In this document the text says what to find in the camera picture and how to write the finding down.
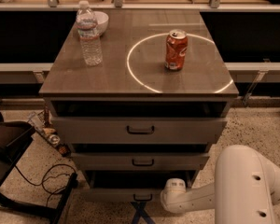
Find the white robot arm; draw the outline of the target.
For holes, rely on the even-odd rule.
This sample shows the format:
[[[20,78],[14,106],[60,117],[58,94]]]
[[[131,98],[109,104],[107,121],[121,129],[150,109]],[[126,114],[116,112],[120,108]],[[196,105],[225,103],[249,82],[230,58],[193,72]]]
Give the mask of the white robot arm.
[[[213,209],[215,224],[275,224],[280,203],[280,168],[255,149],[234,145],[218,156],[215,181],[197,189],[171,178],[161,192],[161,205],[182,214]]]

